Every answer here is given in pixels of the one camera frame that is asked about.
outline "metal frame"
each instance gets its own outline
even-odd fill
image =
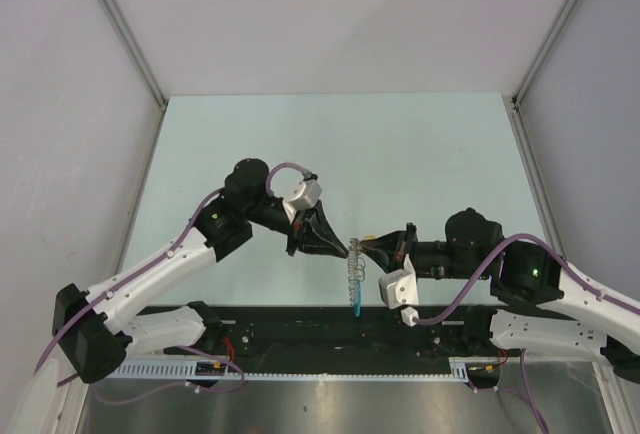
[[[522,114],[515,102],[515,98],[511,104],[511,108],[507,108],[507,112],[547,242],[556,252],[565,256],[540,169],[531,148],[529,137],[522,122]],[[622,389],[623,384],[620,382],[620,379],[613,373],[613,369],[596,363],[593,364],[593,369],[598,379],[598,385],[600,386],[613,432],[615,434],[640,432],[640,425],[637,423],[635,409],[629,402],[629,396],[626,395],[624,389]]]
[[[127,51],[127,54],[129,54],[129,57],[131,58],[133,65],[136,67],[136,69],[142,76],[142,79],[144,80],[147,86],[147,89],[149,89],[151,96],[158,104],[158,107],[160,108],[160,110],[164,113],[167,108],[167,98],[162,93],[162,90],[160,89],[160,85],[158,84],[156,77],[151,71],[151,68],[149,67],[149,63],[147,62],[147,59],[142,53],[142,49],[140,48],[138,41],[136,41],[136,38],[133,35],[133,32],[131,31],[131,27],[129,27],[129,23],[127,22],[124,15],[122,14],[122,11],[118,6],[118,3],[116,2],[116,0],[98,0],[98,1],[100,2],[100,5],[103,7],[107,18],[113,25],[113,28],[115,29],[116,33],[118,34],[118,37],[122,41],[122,45],[124,49]]]
[[[162,93],[162,90],[157,82],[155,75],[153,74],[133,32],[127,23],[122,11],[115,0],[98,0],[106,16],[112,23],[116,33],[123,43],[123,47],[131,58],[136,69],[142,76],[147,89],[151,96],[154,98],[158,107],[162,112],[162,116],[159,119],[156,126],[155,139],[150,149],[149,155],[146,160],[145,172],[142,176],[141,184],[138,190],[138,195],[135,200],[135,207],[131,216],[131,221],[127,227],[125,238],[121,248],[121,254],[118,262],[118,269],[122,267],[126,248],[129,243],[131,233],[133,231],[133,224],[135,222],[136,214],[139,208],[140,199],[144,191],[144,185],[148,177],[149,169],[151,166],[151,160],[158,142],[160,130],[162,127],[162,120],[167,108],[167,98]],[[564,249],[556,223],[553,219],[549,199],[546,195],[544,184],[540,170],[535,161],[531,143],[527,136],[526,129],[522,122],[522,116],[520,112],[520,106],[527,92],[529,91],[533,81],[539,74],[545,61],[548,59],[553,46],[557,42],[563,29],[568,24],[571,18],[571,14],[578,5],[580,0],[565,0],[560,8],[556,18],[554,19],[549,31],[547,32],[542,45],[540,46],[536,56],[527,69],[522,81],[520,82],[514,96],[512,97],[511,105],[507,106],[509,113],[509,121],[511,123],[516,144],[520,152],[520,156],[525,167],[527,179],[531,187],[531,191],[534,196],[538,215],[543,225],[545,237],[549,243],[561,254],[564,254]],[[610,368],[594,364],[594,370],[598,378],[600,389],[607,407],[607,412],[611,421],[611,425],[615,433],[629,433],[640,432],[640,425],[638,425],[637,415],[633,406],[628,402],[628,396],[626,396],[624,385],[613,374]],[[73,382],[70,386],[69,392],[64,405],[64,410],[60,422],[58,424],[58,434],[71,434],[74,433],[80,420],[82,412],[82,406],[87,394],[87,386],[79,381]]]
[[[522,105],[522,101],[527,95],[531,84],[535,80],[536,76],[540,72],[542,66],[545,61],[549,57],[549,53],[553,49],[553,46],[558,41],[560,34],[564,30],[567,25],[571,15],[573,14],[575,8],[578,6],[580,0],[564,0],[558,14],[556,14],[555,19],[551,23],[551,27],[547,31],[544,40],[542,41],[542,45],[536,52],[535,57],[533,58],[533,62],[529,65],[527,72],[525,73],[520,85],[516,89],[516,92],[513,96],[513,103],[516,108],[520,108]]]

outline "black base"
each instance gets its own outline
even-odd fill
[[[148,308],[150,314],[175,307]],[[490,307],[460,307],[445,325],[408,327],[385,307],[213,307],[236,364],[251,373],[407,375],[447,374],[449,357],[497,357],[489,341]],[[423,318],[442,307],[420,307]],[[167,349],[167,354],[180,353]],[[224,355],[219,344],[209,351]],[[510,355],[518,355],[513,350]]]

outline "red wire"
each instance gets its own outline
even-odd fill
[[[501,358],[504,357],[504,360],[500,361],[500,364],[498,364],[498,367],[504,366],[507,363],[507,361],[509,360],[509,353],[507,351],[505,351],[504,349],[500,349],[498,351],[498,355]]]
[[[236,358],[236,350],[233,347],[233,344],[231,344],[231,339],[229,339],[228,337],[223,337],[222,342],[224,342],[227,345],[227,349],[231,350],[231,361],[233,362]]]

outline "spring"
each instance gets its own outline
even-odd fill
[[[360,255],[360,241],[356,238],[349,240],[349,255],[347,256],[347,272],[349,273],[349,302],[356,317],[360,316],[360,283],[365,279],[364,258]]]

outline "white plastic casing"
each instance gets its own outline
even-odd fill
[[[105,325],[109,331],[117,334],[133,316],[151,304],[154,299],[166,292],[171,286],[178,284],[201,269],[215,264],[215,252],[212,248],[207,247],[205,242],[206,238],[200,231],[192,228],[180,246],[168,244],[132,268],[100,284],[91,286],[87,301],[92,301],[105,290],[108,291],[121,279],[163,252],[172,252],[171,258],[165,259],[95,307],[95,312],[104,312],[107,315]]]
[[[159,314],[135,316],[122,332],[133,339],[127,346],[127,357],[131,357],[172,346],[190,346],[205,330],[198,313],[184,306]]]
[[[402,317],[402,322],[404,322],[407,326],[413,327],[416,325],[416,320],[419,318],[418,311],[416,311],[413,307],[407,307],[400,312],[400,316]]]
[[[310,209],[318,203],[322,188],[315,179],[300,181],[291,193],[282,200],[282,207],[289,218],[289,222],[293,222],[298,211]]]
[[[570,265],[585,282],[588,282],[603,294],[640,309],[638,301],[594,281],[578,271],[575,266]],[[573,319],[579,319],[581,322],[607,333],[624,344],[634,354],[640,355],[640,316],[585,291],[569,277],[564,269],[560,271],[558,288],[564,292],[562,299],[539,304],[537,307],[559,312]]]
[[[581,321],[519,316],[499,310],[491,318],[491,342],[501,349],[527,349],[609,364],[600,354],[607,335]]]
[[[420,304],[418,279],[409,256],[404,258],[404,268],[382,276],[378,280],[378,287],[380,298],[389,309]]]

